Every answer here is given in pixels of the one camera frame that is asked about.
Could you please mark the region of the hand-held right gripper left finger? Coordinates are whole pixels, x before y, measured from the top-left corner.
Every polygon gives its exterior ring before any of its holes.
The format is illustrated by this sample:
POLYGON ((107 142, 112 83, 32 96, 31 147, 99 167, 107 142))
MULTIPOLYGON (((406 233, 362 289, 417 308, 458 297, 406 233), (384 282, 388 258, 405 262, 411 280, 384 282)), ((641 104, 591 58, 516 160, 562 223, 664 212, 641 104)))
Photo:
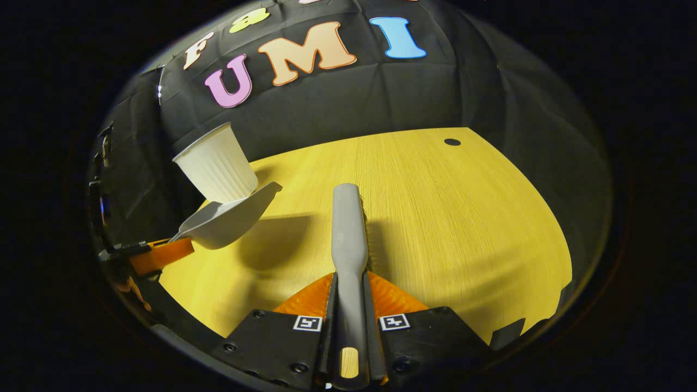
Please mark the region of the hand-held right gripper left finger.
POLYGON ((334 273, 291 296, 279 311, 252 310, 212 356, 288 390, 323 390, 333 347, 334 273))

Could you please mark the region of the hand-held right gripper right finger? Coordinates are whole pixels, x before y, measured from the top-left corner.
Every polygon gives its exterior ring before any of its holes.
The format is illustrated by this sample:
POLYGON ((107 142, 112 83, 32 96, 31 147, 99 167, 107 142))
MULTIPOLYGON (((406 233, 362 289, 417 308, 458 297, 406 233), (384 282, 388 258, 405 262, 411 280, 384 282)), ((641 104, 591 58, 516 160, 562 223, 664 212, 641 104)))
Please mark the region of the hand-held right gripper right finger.
POLYGON ((490 359, 490 346, 448 306, 428 308, 371 271, 366 282, 381 382, 434 382, 468 375, 490 359))

